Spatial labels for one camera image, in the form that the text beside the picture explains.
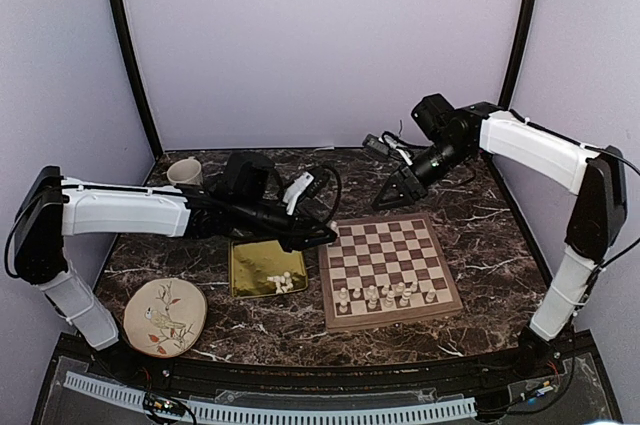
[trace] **paper cup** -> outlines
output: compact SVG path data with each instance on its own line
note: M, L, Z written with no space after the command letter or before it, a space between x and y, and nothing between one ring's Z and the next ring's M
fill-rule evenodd
M202 165L194 157L180 160L169 167L167 179L171 185L202 185Z

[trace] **chess pawn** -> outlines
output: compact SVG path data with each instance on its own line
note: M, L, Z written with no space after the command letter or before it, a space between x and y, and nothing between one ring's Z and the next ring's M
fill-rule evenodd
M385 298L384 300L384 304L387 307L391 307L395 300L394 297L396 296L396 293L393 290L389 290L389 293L387 293L387 298Z
M436 298L436 291L432 288L427 292L427 303L431 303Z

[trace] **wooden chessboard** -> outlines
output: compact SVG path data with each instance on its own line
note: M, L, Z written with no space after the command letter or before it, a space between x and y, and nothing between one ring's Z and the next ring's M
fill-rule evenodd
M462 310L451 272L425 214L369 217L338 222L338 240L320 247L320 277L328 331L357 330L451 316ZM409 303L401 294L394 303L383 296L384 285L417 284ZM368 306L373 285L377 305ZM340 311L340 290L348 291L347 310ZM360 290L359 298L354 291ZM435 298L427 302L430 290Z

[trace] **brown marble surface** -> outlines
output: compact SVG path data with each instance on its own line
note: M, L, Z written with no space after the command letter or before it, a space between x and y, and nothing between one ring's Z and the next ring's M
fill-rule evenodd
M395 164L376 162L360 149L266 150L283 178L330 161L344 182L336 215L374 215L370 203ZM195 156L205 177L221 171L228 151L173 152L154 170L150 185ZM471 175L471 183L455 183ZM330 204L331 192L318 198ZM309 289L263 299L233 299L228 287L228 241L192 241L149 235L120 237L96 293L122 319L124 307L145 282L179 277L205 293L205 329L187 357L245 364L288 366L382 365L469 356L516 345L517 334L542 299L545 285L524 238L481 160L459 166L431 187L420 203L385 215L426 211L456 281L464 310L447 320L396 324L356 332L327 333L316 250L305 252Z

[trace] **white wall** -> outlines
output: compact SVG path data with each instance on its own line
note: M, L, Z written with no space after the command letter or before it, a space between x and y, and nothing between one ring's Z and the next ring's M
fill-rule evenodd
M167 149L360 145L368 132L409 121L424 95L497 101L520 7L520 0L126 2Z
M640 163L638 0L537 0L514 108L582 141L613 144ZM574 200L502 162L507 182L555 270ZM640 234L640 181L628 171L630 216L616 248ZM579 317L602 352L625 420L640 423L640 250L605 273Z
M47 164L68 176L141 183L152 156L137 117L108 0L0 0L0 238ZM112 237L68 240L90 283ZM2 423L31 422L65 329L44 297L0 276Z

